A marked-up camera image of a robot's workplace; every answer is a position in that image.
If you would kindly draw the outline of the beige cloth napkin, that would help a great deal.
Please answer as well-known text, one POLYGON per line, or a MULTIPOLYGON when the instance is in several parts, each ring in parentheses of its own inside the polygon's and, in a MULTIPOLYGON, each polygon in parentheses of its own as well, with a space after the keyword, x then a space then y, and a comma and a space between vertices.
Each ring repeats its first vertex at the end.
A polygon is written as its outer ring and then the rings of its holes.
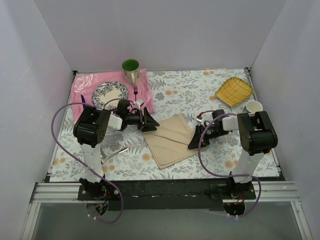
POLYGON ((181 113, 162 120, 156 131, 144 132, 142 135, 159 169, 198 153, 196 149, 188 149, 194 131, 181 113))

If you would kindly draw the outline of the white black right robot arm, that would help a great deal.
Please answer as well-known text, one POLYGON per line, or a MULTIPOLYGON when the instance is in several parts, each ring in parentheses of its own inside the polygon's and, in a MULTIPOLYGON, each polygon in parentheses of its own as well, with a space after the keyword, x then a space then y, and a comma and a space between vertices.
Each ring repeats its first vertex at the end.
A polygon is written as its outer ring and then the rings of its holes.
POLYGON ((260 160, 278 144, 276 131, 266 111, 255 113, 225 113, 211 111, 212 121, 205 123, 203 113, 197 116, 198 125, 188 149, 200 151, 209 146, 211 139, 238 131, 242 152, 237 166, 226 176, 224 183, 210 184, 205 194, 213 200, 255 198, 252 183, 254 171, 260 160))

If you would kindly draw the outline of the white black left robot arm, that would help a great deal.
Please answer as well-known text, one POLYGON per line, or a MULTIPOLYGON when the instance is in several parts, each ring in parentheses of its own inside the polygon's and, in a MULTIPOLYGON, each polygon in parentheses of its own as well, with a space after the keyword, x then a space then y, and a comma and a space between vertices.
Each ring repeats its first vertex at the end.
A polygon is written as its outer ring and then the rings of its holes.
POLYGON ((131 103, 126 99, 119 100, 115 111, 87 106, 73 128, 73 135, 83 151, 85 166, 85 176, 79 181, 85 192, 95 200, 107 195, 106 187, 101 183, 104 176, 101 143, 107 129, 123 131, 128 125, 136 125, 141 132, 150 132, 160 126, 147 108, 142 108, 142 99, 134 104, 133 111, 130 111, 131 103))

